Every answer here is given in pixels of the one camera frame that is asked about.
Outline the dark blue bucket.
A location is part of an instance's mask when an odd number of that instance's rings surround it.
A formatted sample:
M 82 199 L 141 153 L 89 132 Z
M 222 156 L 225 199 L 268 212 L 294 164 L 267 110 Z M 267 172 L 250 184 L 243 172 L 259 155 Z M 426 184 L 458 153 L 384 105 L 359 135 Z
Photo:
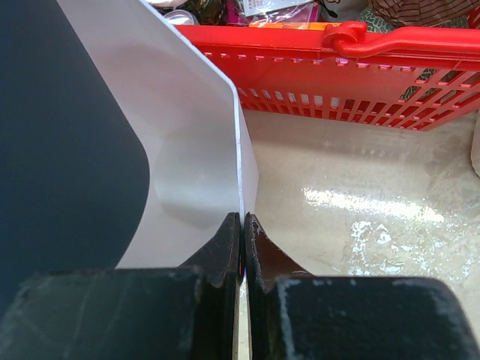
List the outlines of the dark blue bucket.
M 1 3 L 1 309 L 50 271 L 112 269 L 143 215 L 142 143 L 56 1 Z

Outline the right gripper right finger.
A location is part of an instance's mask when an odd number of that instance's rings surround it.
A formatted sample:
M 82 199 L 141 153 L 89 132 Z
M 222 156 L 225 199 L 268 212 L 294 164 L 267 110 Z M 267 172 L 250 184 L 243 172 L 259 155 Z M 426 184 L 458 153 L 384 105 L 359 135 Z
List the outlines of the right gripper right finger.
M 431 277 L 316 276 L 244 221 L 253 359 L 477 359 L 454 293 Z

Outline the white octagonal bin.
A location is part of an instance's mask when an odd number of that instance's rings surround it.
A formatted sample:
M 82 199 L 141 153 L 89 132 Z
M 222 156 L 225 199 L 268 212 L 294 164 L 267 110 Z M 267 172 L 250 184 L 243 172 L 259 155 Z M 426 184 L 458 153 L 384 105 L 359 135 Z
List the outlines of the white octagonal bin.
M 242 223 L 258 186 L 239 94 L 145 1 L 60 7 L 148 160 L 145 208 L 116 268 L 200 269 L 195 356 L 236 359 Z

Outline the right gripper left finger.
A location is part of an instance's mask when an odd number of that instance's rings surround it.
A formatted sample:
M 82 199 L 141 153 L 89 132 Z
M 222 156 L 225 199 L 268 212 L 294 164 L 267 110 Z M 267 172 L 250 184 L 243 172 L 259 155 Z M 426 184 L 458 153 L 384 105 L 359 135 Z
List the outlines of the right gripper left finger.
M 27 280 L 1 321 L 3 359 L 236 359 L 241 221 L 175 268 Z

